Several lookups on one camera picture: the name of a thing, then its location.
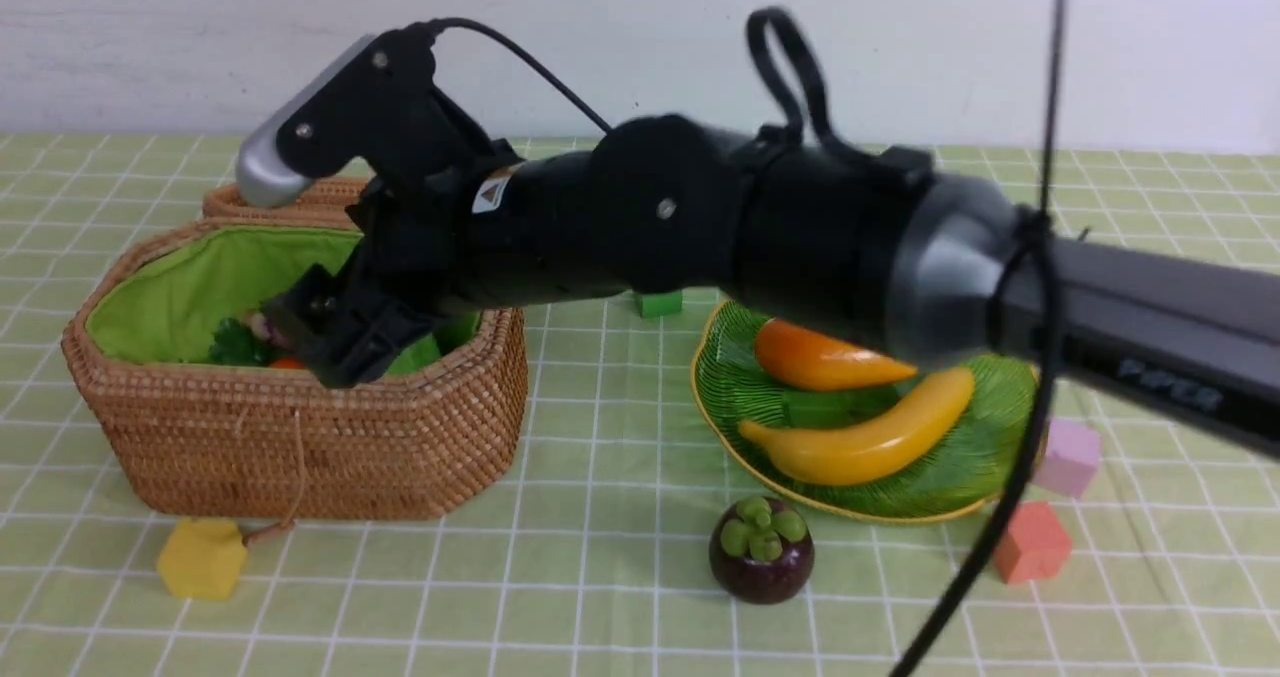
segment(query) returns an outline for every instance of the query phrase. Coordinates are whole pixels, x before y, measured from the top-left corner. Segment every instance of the green cube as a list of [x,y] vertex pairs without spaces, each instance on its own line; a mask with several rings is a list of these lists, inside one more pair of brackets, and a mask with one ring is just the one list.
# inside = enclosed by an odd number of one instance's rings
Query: green cube
[[640,308],[641,317],[666,317],[668,314],[680,314],[684,308],[685,293],[672,291],[667,294],[635,294],[636,308]]

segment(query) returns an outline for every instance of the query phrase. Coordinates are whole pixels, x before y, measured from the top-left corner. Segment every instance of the basket string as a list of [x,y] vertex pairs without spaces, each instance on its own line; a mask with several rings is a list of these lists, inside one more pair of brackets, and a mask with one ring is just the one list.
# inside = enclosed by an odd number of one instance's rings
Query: basket string
[[[241,427],[243,427],[244,425],[246,416],[248,416],[247,407],[244,408],[244,412],[241,412],[239,418],[237,418],[236,421],[237,439],[241,435]],[[273,535],[288,532],[293,530],[296,525],[294,518],[298,514],[298,508],[302,506],[302,495],[306,494],[307,491],[306,449],[302,447],[302,413],[297,408],[293,408],[293,435],[294,435],[294,445],[297,448],[296,458],[298,465],[298,489],[297,493],[294,493],[293,495],[293,504],[289,506],[288,512],[284,513],[284,518],[280,520],[279,522],[275,522],[266,527],[261,527],[259,530],[253,530],[252,532],[246,534],[241,540],[246,548],[251,548],[256,543],[266,538],[270,538]]]

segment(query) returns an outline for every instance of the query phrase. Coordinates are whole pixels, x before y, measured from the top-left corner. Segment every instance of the warning label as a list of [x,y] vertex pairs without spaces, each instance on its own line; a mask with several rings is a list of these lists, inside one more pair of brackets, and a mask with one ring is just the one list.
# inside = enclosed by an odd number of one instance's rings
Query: warning label
[[493,212],[494,209],[502,206],[502,195],[507,191],[507,184],[509,184],[511,177],[516,174],[520,165],[503,166],[502,170],[494,171],[494,174],[489,175],[480,184],[480,189],[476,191],[476,197],[471,202],[472,215]]

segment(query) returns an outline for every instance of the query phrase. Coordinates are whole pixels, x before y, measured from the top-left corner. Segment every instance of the orange cube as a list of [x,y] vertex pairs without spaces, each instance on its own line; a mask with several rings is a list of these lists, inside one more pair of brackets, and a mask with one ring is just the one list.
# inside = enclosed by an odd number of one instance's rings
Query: orange cube
[[1071,554],[1071,536],[1047,500],[1018,506],[993,562],[1007,585],[1056,577]]

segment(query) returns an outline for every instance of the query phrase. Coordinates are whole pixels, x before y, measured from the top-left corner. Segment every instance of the wooden block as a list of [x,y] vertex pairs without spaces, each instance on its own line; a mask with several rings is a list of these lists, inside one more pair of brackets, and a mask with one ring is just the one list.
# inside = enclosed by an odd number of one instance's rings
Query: wooden block
[[1056,577],[1071,554],[1071,536],[1047,500],[1018,506],[993,562],[1007,585]]
[[1079,498],[1088,489],[1102,463],[1102,436],[1070,418],[1051,418],[1044,457],[1032,479],[1033,485],[1052,493]]
[[178,599],[225,600],[232,596],[248,550],[230,520],[183,517],[156,559],[156,572]]
[[666,317],[668,314],[680,314],[685,305],[682,291],[667,294],[635,294],[635,298],[641,317]]

